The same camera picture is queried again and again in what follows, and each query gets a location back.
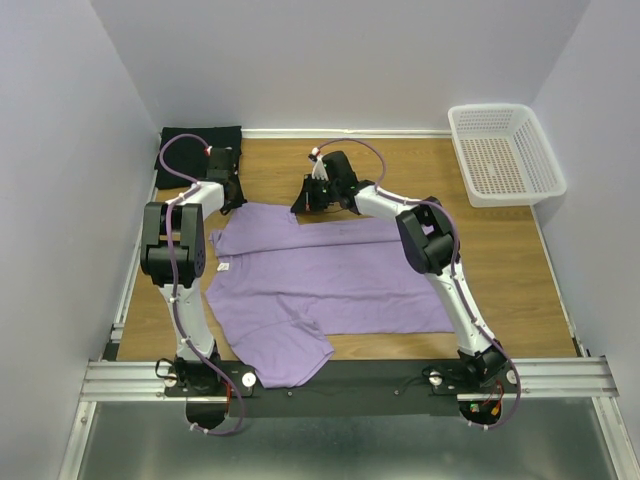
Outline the purple t shirt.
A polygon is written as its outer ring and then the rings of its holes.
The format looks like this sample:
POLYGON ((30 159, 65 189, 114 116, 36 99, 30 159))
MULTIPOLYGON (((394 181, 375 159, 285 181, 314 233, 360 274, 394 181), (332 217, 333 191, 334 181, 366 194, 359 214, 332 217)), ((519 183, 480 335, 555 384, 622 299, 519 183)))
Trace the purple t shirt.
POLYGON ((247 203, 210 241, 220 267, 207 302, 266 388, 308 382, 332 357, 332 335, 453 330, 392 222, 301 224, 286 206, 247 203))

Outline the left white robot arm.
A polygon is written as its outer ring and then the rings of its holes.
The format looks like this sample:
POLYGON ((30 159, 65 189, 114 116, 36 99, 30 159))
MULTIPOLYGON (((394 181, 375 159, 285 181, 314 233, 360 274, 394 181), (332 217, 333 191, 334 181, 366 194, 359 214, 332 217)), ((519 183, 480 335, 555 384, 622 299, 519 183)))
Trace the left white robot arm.
POLYGON ((140 267, 163 297, 176 336, 176 354, 163 377, 169 388, 180 387, 209 395, 221 386, 236 385, 220 367, 216 339, 208 327, 201 296, 206 267, 204 221, 211 214, 227 214, 245 200, 237 181, 233 150, 203 148, 205 173, 197 177, 170 167, 164 153, 160 166, 185 180, 188 189, 164 201, 151 201, 143 211, 140 267))

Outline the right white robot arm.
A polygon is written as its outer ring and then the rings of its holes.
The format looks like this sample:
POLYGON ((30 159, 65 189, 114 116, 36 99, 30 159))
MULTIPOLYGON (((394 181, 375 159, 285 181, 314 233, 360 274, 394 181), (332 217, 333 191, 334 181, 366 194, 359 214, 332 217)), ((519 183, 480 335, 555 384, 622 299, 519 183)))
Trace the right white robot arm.
POLYGON ((357 215, 394 222, 407 262, 433 287, 452 323, 462 384, 474 392, 493 384, 508 360, 466 281, 451 215, 434 197, 403 197, 358 179, 342 151, 322 154, 315 148, 309 160, 312 170, 304 177, 291 211, 323 211, 338 204, 357 215))

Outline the folded black t shirt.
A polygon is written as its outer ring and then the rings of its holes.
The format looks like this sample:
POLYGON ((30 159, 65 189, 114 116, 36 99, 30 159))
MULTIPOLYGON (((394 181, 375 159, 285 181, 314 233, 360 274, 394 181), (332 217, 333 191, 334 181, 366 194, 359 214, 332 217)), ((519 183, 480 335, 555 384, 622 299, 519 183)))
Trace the folded black t shirt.
MULTIPOLYGON (((182 134, 196 135, 213 148, 230 149, 233 152, 235 170, 239 169, 241 158, 242 130, 240 126, 210 128, 163 127, 160 133, 160 148, 170 140, 182 134)), ((208 157, 204 153, 205 146, 194 138, 181 138, 172 143, 164 154, 167 166, 182 174, 196 179, 203 179, 208 166, 208 157)), ((154 166, 157 171, 155 187, 158 190, 171 190, 188 187, 190 183, 167 172, 156 157, 154 166)))

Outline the white plastic basket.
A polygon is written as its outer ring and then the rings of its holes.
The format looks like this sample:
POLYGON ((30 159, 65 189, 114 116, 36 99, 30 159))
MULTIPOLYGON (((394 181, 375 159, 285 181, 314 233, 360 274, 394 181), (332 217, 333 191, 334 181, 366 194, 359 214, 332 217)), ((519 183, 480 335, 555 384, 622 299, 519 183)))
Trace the white plastic basket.
POLYGON ((564 175, 530 107, 465 104, 450 108, 448 120, 473 207, 534 206, 565 194, 564 175))

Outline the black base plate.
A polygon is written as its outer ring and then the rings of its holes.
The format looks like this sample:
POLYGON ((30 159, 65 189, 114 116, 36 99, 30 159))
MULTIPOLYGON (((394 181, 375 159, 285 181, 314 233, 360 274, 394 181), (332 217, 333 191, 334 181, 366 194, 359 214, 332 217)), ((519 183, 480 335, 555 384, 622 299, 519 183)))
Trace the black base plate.
POLYGON ((521 394, 511 366, 480 377, 456 359, 329 361, 295 387, 266 387, 239 361, 211 369, 161 358, 154 374, 164 397, 184 401, 188 422, 209 432, 258 418, 393 415, 461 417, 492 428, 508 416, 505 398, 521 394))

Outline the aluminium frame rail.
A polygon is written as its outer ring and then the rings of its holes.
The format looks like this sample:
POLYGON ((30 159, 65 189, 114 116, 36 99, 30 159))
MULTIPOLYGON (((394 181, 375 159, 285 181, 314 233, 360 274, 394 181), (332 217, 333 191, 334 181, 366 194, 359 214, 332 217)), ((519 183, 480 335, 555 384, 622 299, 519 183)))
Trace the aluminium frame rail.
POLYGON ((151 362, 85 371, 64 479, 635 479, 605 358, 522 358, 491 430, 461 417, 258 418, 214 437, 164 397, 151 362))

